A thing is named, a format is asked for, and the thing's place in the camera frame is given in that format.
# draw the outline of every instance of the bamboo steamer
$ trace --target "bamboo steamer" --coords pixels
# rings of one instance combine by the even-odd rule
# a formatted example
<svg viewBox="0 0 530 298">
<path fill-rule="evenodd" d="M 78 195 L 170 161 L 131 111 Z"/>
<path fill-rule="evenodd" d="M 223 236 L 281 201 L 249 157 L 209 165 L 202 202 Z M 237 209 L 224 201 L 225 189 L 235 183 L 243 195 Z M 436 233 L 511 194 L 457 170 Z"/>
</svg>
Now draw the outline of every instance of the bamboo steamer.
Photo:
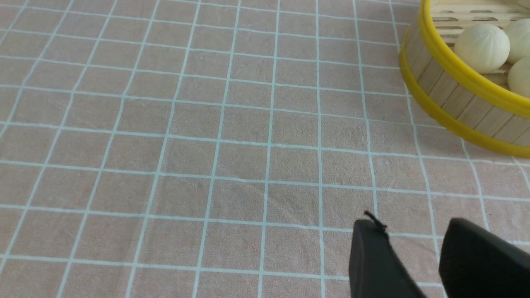
<svg viewBox="0 0 530 298">
<path fill-rule="evenodd" d="M 525 18 L 530 9 L 510 0 L 423 0 L 405 35 L 400 68 L 412 96 L 442 126 L 488 150 L 528 158 L 530 99 L 508 90 L 511 65 L 480 75 L 452 51 L 466 28 L 503 28 Z"/>
</svg>

